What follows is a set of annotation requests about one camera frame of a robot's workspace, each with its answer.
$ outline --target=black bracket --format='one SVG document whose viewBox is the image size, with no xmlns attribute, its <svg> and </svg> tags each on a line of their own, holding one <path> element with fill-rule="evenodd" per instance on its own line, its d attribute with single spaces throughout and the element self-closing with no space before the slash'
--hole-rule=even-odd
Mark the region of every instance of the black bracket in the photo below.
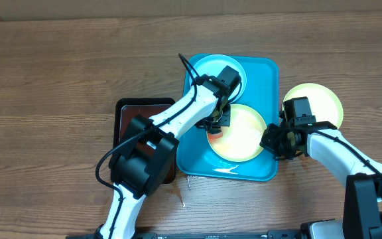
<svg viewBox="0 0 382 239">
<path fill-rule="evenodd" d="M 229 126 L 231 120 L 231 110 L 228 104 L 228 98 L 232 92 L 241 83 L 241 77 L 238 71 L 230 66 L 226 66 L 218 75 L 202 75 L 196 78 L 197 85 L 203 85 L 213 92 L 218 99 L 218 103 L 212 114 L 200 120 L 196 126 L 198 129 L 205 129 L 210 133 L 217 133 L 221 126 Z"/>
<path fill-rule="evenodd" d="M 154 127 L 152 120 L 138 115 L 129 123 L 120 143 L 152 127 Z M 136 147 L 138 142 L 148 141 L 156 145 L 152 157 Z M 111 181 L 128 188 L 136 199 L 143 195 L 150 196 L 166 177 L 174 161 L 178 144 L 179 141 L 172 133 L 165 133 L 160 129 L 152 130 L 142 138 L 130 141 L 110 159 Z"/>
<path fill-rule="evenodd" d="M 300 230 L 269 230 L 267 239 L 297 239 Z"/>
<path fill-rule="evenodd" d="M 201 233 L 201 234 L 135 234 L 132 239 L 263 239 L 269 238 L 266 233 Z"/>
<path fill-rule="evenodd" d="M 382 239 L 382 212 L 377 197 L 382 198 L 382 181 L 377 175 L 358 173 L 347 177 L 344 238 Z"/>
<path fill-rule="evenodd" d="M 307 154 L 307 137 L 310 130 L 337 129 L 328 121 L 316 122 L 307 97 L 293 98 L 283 103 L 284 111 L 279 126 L 270 123 L 263 132 L 260 146 L 271 152 L 275 160 L 292 160 Z"/>
</svg>

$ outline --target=yellow bowl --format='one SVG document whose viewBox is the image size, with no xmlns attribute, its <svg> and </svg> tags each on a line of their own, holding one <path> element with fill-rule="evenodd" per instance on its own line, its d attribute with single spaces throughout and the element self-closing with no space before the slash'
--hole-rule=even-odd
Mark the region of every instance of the yellow bowl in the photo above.
<svg viewBox="0 0 382 239">
<path fill-rule="evenodd" d="M 342 125 L 343 106 L 337 95 L 330 89 L 314 83 L 300 84 L 285 95 L 284 101 L 304 96 L 309 99 L 312 115 L 316 116 L 317 122 L 329 121 L 337 128 Z"/>
<path fill-rule="evenodd" d="M 209 145 L 220 157 L 244 162 L 258 156 L 262 134 L 266 123 L 262 116 L 249 106 L 231 105 L 231 124 L 221 127 L 223 136 L 218 139 L 208 137 Z"/>
</svg>

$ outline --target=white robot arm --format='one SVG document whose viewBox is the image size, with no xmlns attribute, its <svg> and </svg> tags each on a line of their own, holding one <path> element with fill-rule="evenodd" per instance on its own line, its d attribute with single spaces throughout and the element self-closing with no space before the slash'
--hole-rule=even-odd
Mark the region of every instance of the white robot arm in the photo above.
<svg viewBox="0 0 382 239">
<path fill-rule="evenodd" d="M 198 95 L 195 102 L 191 104 L 185 112 L 174 118 L 170 123 L 162 126 L 160 129 L 164 132 L 173 133 L 174 137 L 179 139 L 198 121 L 210 116 L 215 110 L 218 99 L 213 95 L 212 91 L 204 86 L 197 86 L 197 94 Z M 177 101 L 177 103 L 173 106 L 169 107 L 169 109 L 158 115 L 150 117 L 150 119 L 153 120 L 153 124 L 157 125 L 181 110 L 193 98 L 193 95 L 194 88 L 191 88 L 183 98 Z M 148 141 L 147 144 L 156 148 L 156 146 L 150 141 Z M 133 197 L 133 193 L 124 186 L 121 184 L 114 185 L 121 190 L 124 199 L 120 208 L 119 216 L 115 221 L 114 232 L 111 239 L 130 239 L 135 233 L 135 222 L 146 195 L 141 196 L 139 199 L 135 199 Z M 114 191 L 113 201 L 111 203 L 107 221 L 99 231 L 103 239 L 109 238 L 111 224 L 118 206 L 119 194 Z"/>
<path fill-rule="evenodd" d="M 370 159 L 360 150 L 356 149 L 343 137 L 340 131 L 336 129 L 323 129 L 320 131 L 331 135 L 332 137 L 337 137 L 341 141 L 344 141 L 353 147 L 362 157 L 369 160 L 369 163 L 380 171 L 380 173 L 382 173 L 382 164 Z M 325 168 L 327 168 L 343 186 L 346 186 L 346 179 L 348 175 L 355 175 L 356 173 L 365 173 L 367 175 L 374 174 L 371 169 L 366 167 L 366 165 L 364 165 L 343 145 L 317 133 L 311 133 L 308 135 L 307 153 L 313 159 L 323 164 L 323 166 L 325 166 Z"/>
<path fill-rule="evenodd" d="M 164 112 L 150 117 L 152 124 L 158 125 L 175 115 L 180 110 L 184 109 L 195 98 L 195 100 L 186 108 L 185 111 L 159 128 L 159 137 L 162 137 L 162 135 L 171 135 L 172 138 L 179 139 L 192 126 L 206 118 L 210 118 L 209 121 L 213 121 L 211 125 L 216 125 L 223 115 L 222 110 L 226 106 L 230 94 L 235 90 L 240 82 L 241 78 L 239 77 L 238 72 L 228 66 L 222 70 L 217 78 L 206 75 L 197 78 L 196 87 L 191 87 L 190 91 L 183 98 L 177 101 L 177 103 L 169 107 L 169 109 Z M 152 140 L 147 140 L 147 144 L 153 147 L 156 153 L 158 152 L 158 146 Z M 142 168 L 144 171 L 147 169 L 144 169 L 143 165 L 145 162 L 143 162 L 143 160 L 139 159 L 135 161 L 138 161 L 138 163 L 136 163 L 133 167 L 134 170 L 136 168 Z M 101 239 L 130 239 L 135 233 L 135 221 L 149 190 L 144 191 L 144 193 L 137 193 L 137 191 L 129 188 L 131 186 L 131 182 L 129 181 L 128 183 L 128 179 L 123 179 L 123 182 L 120 183 L 117 183 L 118 180 L 116 179 L 113 180 L 114 169 L 116 167 L 120 168 L 126 166 L 128 166 L 128 160 L 124 160 L 123 166 L 111 166 L 112 181 L 114 182 L 113 185 L 122 192 L 123 202 L 121 205 L 119 204 L 119 194 L 115 191 L 107 221 L 95 233 L 99 235 Z M 124 171 L 122 173 L 115 174 L 122 175 L 126 173 L 128 172 Z M 132 181 L 141 180 L 135 175 L 130 176 L 130 178 L 133 178 Z M 158 179 L 158 182 L 155 183 L 156 187 L 160 183 L 160 179 Z"/>
</svg>

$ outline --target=blue tray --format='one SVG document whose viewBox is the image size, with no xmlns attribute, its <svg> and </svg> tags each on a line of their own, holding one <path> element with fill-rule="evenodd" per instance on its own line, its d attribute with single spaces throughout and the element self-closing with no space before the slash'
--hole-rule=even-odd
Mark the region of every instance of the blue tray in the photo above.
<svg viewBox="0 0 382 239">
<path fill-rule="evenodd" d="M 197 63 L 209 54 L 197 54 L 189 61 Z M 243 104 L 255 109 L 265 123 L 278 123 L 279 70 L 267 58 L 230 56 L 238 61 L 247 75 L 247 86 L 243 95 L 234 104 Z M 185 78 L 184 95 L 189 91 L 188 75 Z M 189 175 L 245 179 L 254 181 L 271 180 L 278 171 L 278 162 L 267 150 L 254 159 L 236 163 L 222 159 L 209 145 L 206 132 L 192 127 L 181 138 L 176 154 L 179 169 Z"/>
</svg>

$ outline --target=wooden table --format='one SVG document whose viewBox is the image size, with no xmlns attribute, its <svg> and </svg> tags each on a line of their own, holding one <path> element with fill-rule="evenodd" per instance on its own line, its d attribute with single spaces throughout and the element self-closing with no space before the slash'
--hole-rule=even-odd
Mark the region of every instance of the wooden table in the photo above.
<svg viewBox="0 0 382 239">
<path fill-rule="evenodd" d="M 345 137 L 382 163 L 382 12 L 0 23 L 0 238 L 63 238 L 105 222 L 113 192 L 94 169 L 111 147 L 115 103 L 179 99 L 178 52 L 271 58 L 281 99 L 304 82 L 329 87 Z M 190 186 L 183 173 L 161 186 L 139 230 L 263 232 L 343 212 L 344 188 L 313 160 L 281 162 L 267 183 Z"/>
</svg>

